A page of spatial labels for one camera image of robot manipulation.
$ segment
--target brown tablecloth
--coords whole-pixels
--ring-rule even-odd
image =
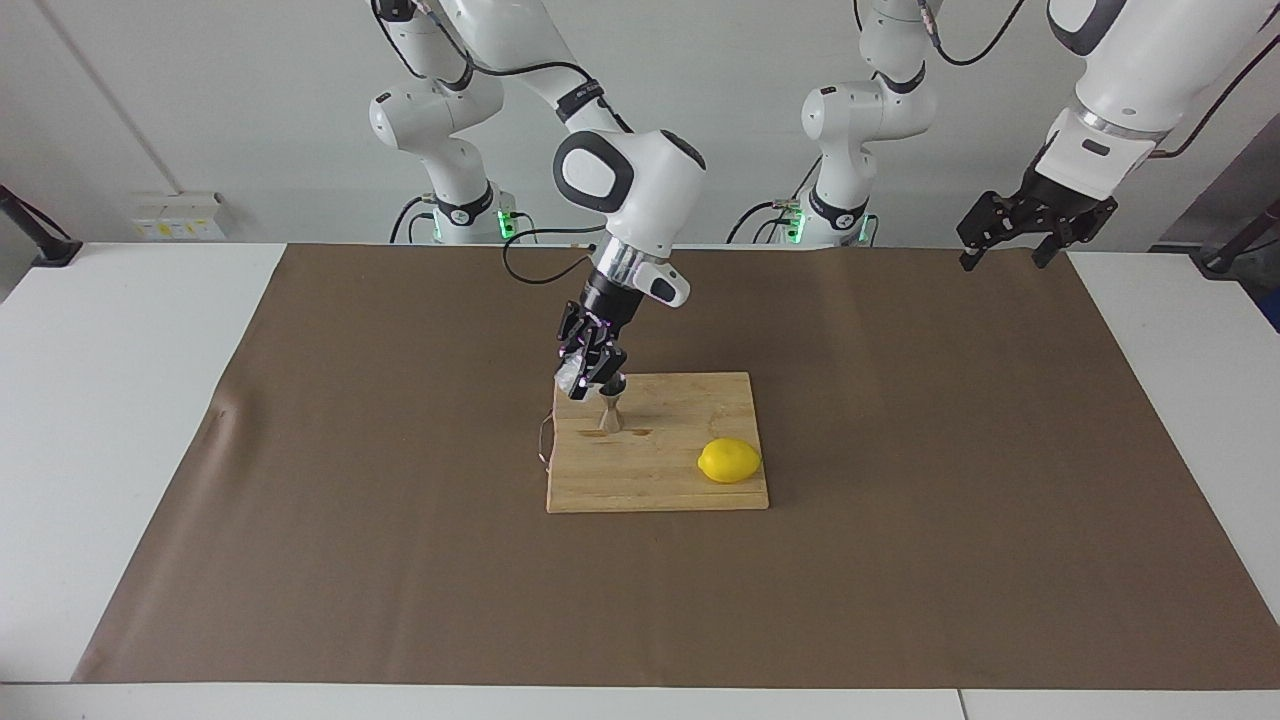
[[[644,306],[627,369],[749,372],[771,510],[548,515],[576,279],[293,246],[77,679],[1280,687],[1280,629],[1069,261],[676,261],[692,299]]]

